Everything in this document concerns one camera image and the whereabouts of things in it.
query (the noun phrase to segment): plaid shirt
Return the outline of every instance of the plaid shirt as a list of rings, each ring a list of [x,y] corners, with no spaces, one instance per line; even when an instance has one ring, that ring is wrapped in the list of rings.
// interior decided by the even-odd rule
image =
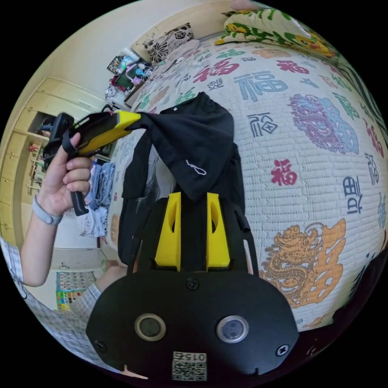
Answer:
[[[43,327],[68,351],[82,360],[105,368],[109,371],[118,372],[106,365],[98,356],[86,336],[86,324],[101,292],[92,284],[83,295],[72,303],[70,311],[50,310],[40,303],[24,287],[23,274],[21,271],[21,259],[19,250],[0,237],[0,246],[3,252],[8,270],[25,300],[27,306],[34,313]]]

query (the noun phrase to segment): pillow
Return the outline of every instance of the pillow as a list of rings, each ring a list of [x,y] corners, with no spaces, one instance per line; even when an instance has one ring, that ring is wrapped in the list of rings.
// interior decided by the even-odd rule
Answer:
[[[224,28],[226,34],[215,42],[216,45],[254,41],[288,46],[326,59],[338,55],[313,32],[306,31],[298,21],[274,8],[237,11],[225,21]]]
[[[168,54],[177,49],[179,46],[194,39],[193,31],[190,23],[183,24],[172,29],[157,39],[147,39],[143,42],[143,46],[150,56],[152,65],[163,61]]]
[[[235,11],[259,11],[263,8],[270,8],[268,5],[251,0],[232,0],[230,7]]]
[[[236,11],[229,11],[229,12],[221,12],[222,15],[225,15],[226,17],[231,17],[234,15]]]

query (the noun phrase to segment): white quilt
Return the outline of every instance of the white quilt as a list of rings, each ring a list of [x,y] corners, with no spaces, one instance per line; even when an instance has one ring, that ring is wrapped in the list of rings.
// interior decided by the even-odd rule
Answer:
[[[375,115],[320,59],[214,41],[148,81],[134,107],[159,113],[204,91],[232,113],[261,277],[285,295],[299,331],[325,326],[386,244],[388,149]],[[115,248],[122,180],[142,133],[121,139],[112,160]]]

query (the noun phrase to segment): wooden cabinet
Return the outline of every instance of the wooden cabinet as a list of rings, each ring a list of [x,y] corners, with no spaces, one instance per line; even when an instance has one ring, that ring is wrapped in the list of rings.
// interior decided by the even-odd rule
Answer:
[[[1,225],[1,236],[6,242],[16,246],[15,234],[11,228]]]
[[[13,229],[12,206],[0,202],[0,224]]]
[[[101,111],[106,104],[102,96],[99,98],[76,85],[53,78],[47,78],[37,91],[70,101],[91,112]]]
[[[13,133],[8,143],[7,154],[11,156],[19,157],[24,147],[26,136],[19,133]]]
[[[27,132],[28,129],[31,127],[31,124],[36,116],[36,112],[31,109],[23,109],[22,113],[20,114],[14,128],[18,131]]]
[[[76,121],[92,113],[90,109],[83,108],[58,97],[48,96],[44,93],[35,93],[28,101],[27,108],[52,116],[58,116],[61,112],[66,112],[73,116]]]
[[[1,178],[0,181],[0,201],[12,205],[12,196],[13,196],[13,182]]]
[[[44,146],[48,138],[38,135],[38,129],[53,118],[50,116],[61,112],[78,121],[101,111],[106,104],[102,93],[101,96],[94,95],[80,86],[47,78],[25,104],[14,127],[4,134],[7,143],[4,148],[2,144],[4,150],[0,159],[0,233],[12,245],[20,248],[23,244],[22,204],[31,204],[35,189],[39,189],[38,185],[33,185],[30,176],[32,165],[36,164],[30,144]],[[62,253],[62,257],[66,254],[67,260],[75,260],[69,266],[86,270],[101,267],[99,252],[71,250]]]
[[[6,155],[4,158],[3,168],[1,170],[2,178],[13,181],[16,175],[17,163],[19,158],[11,155]]]

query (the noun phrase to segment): black garment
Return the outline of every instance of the black garment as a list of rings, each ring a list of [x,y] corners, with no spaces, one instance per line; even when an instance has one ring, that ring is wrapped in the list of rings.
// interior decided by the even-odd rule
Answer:
[[[133,238],[149,207],[159,196],[157,176],[147,187],[152,144],[191,201],[207,192],[219,194],[245,212],[240,156],[233,143],[232,115],[205,93],[160,114],[141,113],[131,129],[147,131],[135,147],[124,176],[124,199],[118,234],[118,255],[127,264],[139,247]]]

